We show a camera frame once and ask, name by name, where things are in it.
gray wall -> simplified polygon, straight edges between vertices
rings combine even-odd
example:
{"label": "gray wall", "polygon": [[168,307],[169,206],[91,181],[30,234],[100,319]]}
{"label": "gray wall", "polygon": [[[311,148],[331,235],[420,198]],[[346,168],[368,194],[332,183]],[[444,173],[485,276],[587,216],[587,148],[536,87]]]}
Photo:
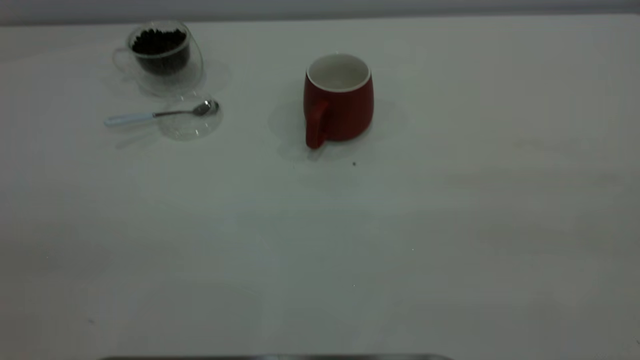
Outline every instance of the gray wall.
{"label": "gray wall", "polygon": [[640,0],[0,0],[0,24],[622,12]]}

white tabletop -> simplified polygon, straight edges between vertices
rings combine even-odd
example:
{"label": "white tabletop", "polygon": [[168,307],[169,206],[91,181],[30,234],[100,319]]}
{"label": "white tabletop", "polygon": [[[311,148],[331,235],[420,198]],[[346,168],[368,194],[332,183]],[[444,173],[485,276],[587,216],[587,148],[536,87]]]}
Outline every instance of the white tabletop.
{"label": "white tabletop", "polygon": [[[132,26],[0,28],[0,359],[640,356],[636,15],[189,24],[224,119],[175,142]],[[304,144],[305,67],[372,68]]]}

double-walled glass cup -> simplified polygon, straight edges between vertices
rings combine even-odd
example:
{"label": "double-walled glass cup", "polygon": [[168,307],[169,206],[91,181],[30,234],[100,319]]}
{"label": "double-walled glass cup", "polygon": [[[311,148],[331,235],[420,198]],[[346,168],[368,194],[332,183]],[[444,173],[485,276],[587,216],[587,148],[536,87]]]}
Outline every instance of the double-walled glass cup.
{"label": "double-walled glass cup", "polygon": [[[179,45],[160,54],[143,54],[134,50],[136,41],[149,31],[186,34]],[[193,90],[202,79],[202,54],[187,26],[175,20],[152,21],[136,28],[128,37],[126,47],[114,52],[118,69],[132,76],[150,93],[171,97]]]}

